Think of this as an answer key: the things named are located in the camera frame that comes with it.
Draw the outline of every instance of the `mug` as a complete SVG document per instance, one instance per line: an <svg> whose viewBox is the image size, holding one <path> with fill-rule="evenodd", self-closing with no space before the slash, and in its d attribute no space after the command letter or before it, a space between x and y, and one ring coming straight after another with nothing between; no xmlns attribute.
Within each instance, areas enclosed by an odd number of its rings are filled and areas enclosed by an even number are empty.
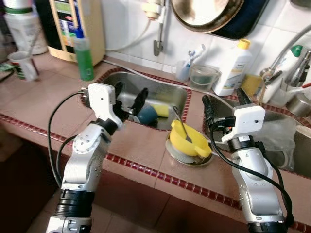
<svg viewBox="0 0 311 233"><path fill-rule="evenodd" d="M8 56L8 59L14 67L19 79L24 81L33 81L38 78L39 72L28 52L13 52Z"/></svg>

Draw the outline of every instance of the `plastic bag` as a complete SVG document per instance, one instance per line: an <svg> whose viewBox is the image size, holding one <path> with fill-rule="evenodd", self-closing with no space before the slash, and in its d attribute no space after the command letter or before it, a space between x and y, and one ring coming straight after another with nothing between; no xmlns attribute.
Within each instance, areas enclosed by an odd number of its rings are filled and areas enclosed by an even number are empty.
<svg viewBox="0 0 311 233"><path fill-rule="evenodd" d="M254 136L254 140L263 142L267 151L267 157L275 165L279 168L293 170L293 153L296 147L294 141L295 133L296 121L294 119L266 121L261 131Z"/></svg>

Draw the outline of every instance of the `green dish soap bottle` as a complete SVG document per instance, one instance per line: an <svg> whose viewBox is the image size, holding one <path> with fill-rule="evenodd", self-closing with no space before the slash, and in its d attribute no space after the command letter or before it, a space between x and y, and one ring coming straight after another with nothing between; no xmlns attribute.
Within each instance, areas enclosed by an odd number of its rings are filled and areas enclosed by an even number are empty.
<svg viewBox="0 0 311 233"><path fill-rule="evenodd" d="M84 37L81 27L75 30L75 34L73 48L77 57L80 79L83 81L92 81L94 79L94 68L89 39Z"/></svg>

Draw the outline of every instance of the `yellow bowl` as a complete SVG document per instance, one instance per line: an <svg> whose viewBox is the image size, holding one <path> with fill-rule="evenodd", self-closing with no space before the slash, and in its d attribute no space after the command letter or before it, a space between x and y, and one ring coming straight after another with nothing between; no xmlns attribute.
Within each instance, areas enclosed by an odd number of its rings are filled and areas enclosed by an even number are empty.
<svg viewBox="0 0 311 233"><path fill-rule="evenodd" d="M187 134L192 140L191 143L186 140L186 134L179 120L174 120L171 126L170 141L177 150L188 156L199 155L203 158L209 157L212 150L208 145L207 139L200 132L184 124Z"/></svg>

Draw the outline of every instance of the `pink tiled countertop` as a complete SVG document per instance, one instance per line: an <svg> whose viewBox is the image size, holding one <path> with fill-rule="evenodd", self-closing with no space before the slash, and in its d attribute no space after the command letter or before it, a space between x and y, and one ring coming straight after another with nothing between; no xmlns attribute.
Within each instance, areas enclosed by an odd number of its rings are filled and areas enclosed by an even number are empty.
<svg viewBox="0 0 311 233"><path fill-rule="evenodd" d="M109 60L140 72L173 79L171 74L162 71L112 58ZM27 83L11 77L0 84L0 120L7 131L47 146L45 130L52 110L68 94L90 83L80 81L75 64L51 57L47 53L35 56L35 63L40 71L39 81ZM112 68L115 67L98 64L95 67L96 79ZM201 132L202 95L192 91L186 118L187 124ZM66 102L52 122L53 149L58 150L65 138L79 133L94 119L93 111L84 107L79 97ZM167 135L168 132L126 121L124 129L113 135L103 169L244 222L231 167L217 157L208 166L184 166L166 152ZM66 146L63 152L70 155L70 146ZM287 171L281 173L293 202L293 213L297 221L294 229L311 233L311 179Z"/></svg>

